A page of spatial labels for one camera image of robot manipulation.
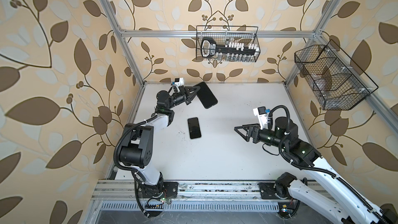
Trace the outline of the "black phone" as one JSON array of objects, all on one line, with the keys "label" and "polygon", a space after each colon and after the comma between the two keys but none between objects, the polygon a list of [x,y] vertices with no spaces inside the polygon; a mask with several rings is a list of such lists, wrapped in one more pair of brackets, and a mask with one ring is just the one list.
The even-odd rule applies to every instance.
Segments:
[{"label": "black phone", "polygon": [[198,83],[196,86],[200,88],[197,92],[197,97],[205,109],[209,109],[218,104],[217,98],[205,82]]}]

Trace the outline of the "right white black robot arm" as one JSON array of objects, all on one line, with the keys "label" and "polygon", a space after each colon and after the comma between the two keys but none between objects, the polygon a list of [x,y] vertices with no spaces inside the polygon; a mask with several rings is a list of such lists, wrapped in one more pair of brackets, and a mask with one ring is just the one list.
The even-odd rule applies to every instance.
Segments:
[{"label": "right white black robot arm", "polygon": [[331,198],[309,188],[291,173],[285,172],[275,181],[276,195],[297,199],[334,224],[396,224],[398,215],[392,207],[379,207],[345,181],[308,142],[298,136],[298,126],[286,117],[278,117],[274,129],[260,124],[234,128],[246,141],[278,148],[278,154],[291,166],[304,171]]}]

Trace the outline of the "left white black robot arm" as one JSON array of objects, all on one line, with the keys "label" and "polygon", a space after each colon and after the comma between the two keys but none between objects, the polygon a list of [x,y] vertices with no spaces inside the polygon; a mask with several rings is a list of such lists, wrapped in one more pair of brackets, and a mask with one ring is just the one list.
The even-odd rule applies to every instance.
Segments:
[{"label": "left white black robot arm", "polygon": [[199,86],[171,85],[170,90],[157,93],[157,105],[150,118],[139,123],[124,126],[113,154],[113,161],[118,170],[129,171],[134,178],[134,193],[137,205],[147,218],[150,212],[139,199],[138,190],[150,200],[159,200],[167,196],[162,173],[151,164],[153,138],[157,131],[171,125],[174,119],[173,107],[182,103],[189,105],[200,91]]}]

